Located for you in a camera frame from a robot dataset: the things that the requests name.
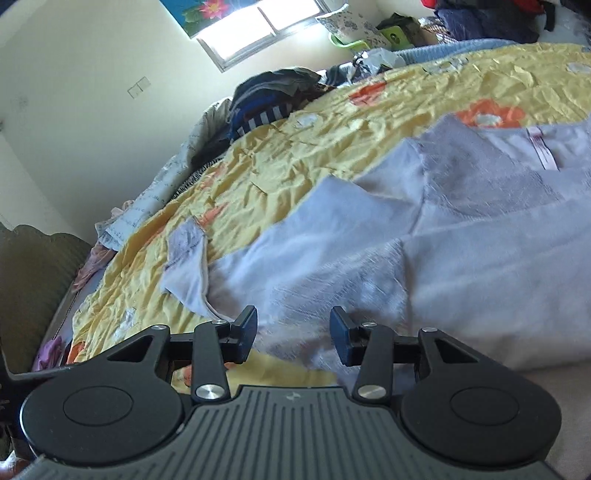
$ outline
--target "floral pillow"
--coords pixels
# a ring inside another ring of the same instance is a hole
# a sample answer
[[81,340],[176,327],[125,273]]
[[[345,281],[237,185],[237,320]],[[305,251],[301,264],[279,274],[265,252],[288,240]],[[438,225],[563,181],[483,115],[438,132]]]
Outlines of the floral pillow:
[[361,14],[353,12],[349,4],[344,4],[341,8],[329,14],[316,17],[316,20],[342,43],[347,44],[364,40],[369,48],[383,47],[388,50],[392,49],[392,45],[386,37]]

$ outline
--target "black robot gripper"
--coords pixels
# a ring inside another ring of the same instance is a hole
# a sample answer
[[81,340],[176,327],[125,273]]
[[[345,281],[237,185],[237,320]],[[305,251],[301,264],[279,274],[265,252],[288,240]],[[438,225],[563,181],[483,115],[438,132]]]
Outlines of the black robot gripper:
[[[36,459],[23,480],[560,478],[544,463],[560,409],[542,388],[437,329],[414,338],[341,307],[327,316],[342,363],[360,366],[349,394],[240,386],[232,396],[224,363],[249,355],[252,306],[193,333],[155,325],[61,369],[12,375],[4,362],[0,425]],[[173,371],[191,364],[190,394],[179,394]],[[414,366],[403,394],[395,364]]]

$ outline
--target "yellow floral quilt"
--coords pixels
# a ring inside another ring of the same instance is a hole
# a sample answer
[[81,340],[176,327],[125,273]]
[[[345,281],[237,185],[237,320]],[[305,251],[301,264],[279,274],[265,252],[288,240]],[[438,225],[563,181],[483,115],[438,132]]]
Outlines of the yellow floral quilt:
[[[502,128],[577,122],[591,112],[591,54],[581,46],[510,46],[462,57],[467,61],[454,68],[413,65],[335,90],[237,141],[111,262],[101,287],[74,317],[70,358],[87,360],[154,324],[182,333],[204,322],[159,285],[168,234],[191,215],[209,236],[213,261],[285,218],[326,175],[358,176],[445,113],[456,112],[468,125]],[[228,379],[233,389],[334,382],[330,373],[257,352]]]

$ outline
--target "wall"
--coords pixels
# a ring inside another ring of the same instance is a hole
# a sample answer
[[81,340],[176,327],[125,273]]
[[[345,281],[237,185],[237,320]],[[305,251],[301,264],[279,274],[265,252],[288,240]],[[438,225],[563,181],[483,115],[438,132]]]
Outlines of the wall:
[[0,47],[2,47],[41,8],[47,0],[0,0]]
[[433,15],[433,10],[424,7],[420,0],[376,0],[376,3],[386,17],[394,12],[414,18]]
[[7,227],[32,225],[47,235],[76,234],[41,193],[0,134],[0,221]]
[[[374,0],[352,3],[381,20]],[[238,83],[347,60],[318,25],[220,73],[158,0],[48,0],[0,50],[0,119],[41,191],[91,241],[93,224],[135,198]],[[152,86],[134,100],[127,90],[144,76]]]

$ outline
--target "red clothing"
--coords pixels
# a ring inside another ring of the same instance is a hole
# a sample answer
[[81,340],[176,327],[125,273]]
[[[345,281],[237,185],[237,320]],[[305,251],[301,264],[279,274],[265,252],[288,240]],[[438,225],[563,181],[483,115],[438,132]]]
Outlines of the red clothing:
[[544,13],[544,7],[542,7],[542,4],[538,0],[513,0],[513,3],[520,10],[530,14],[540,15]]

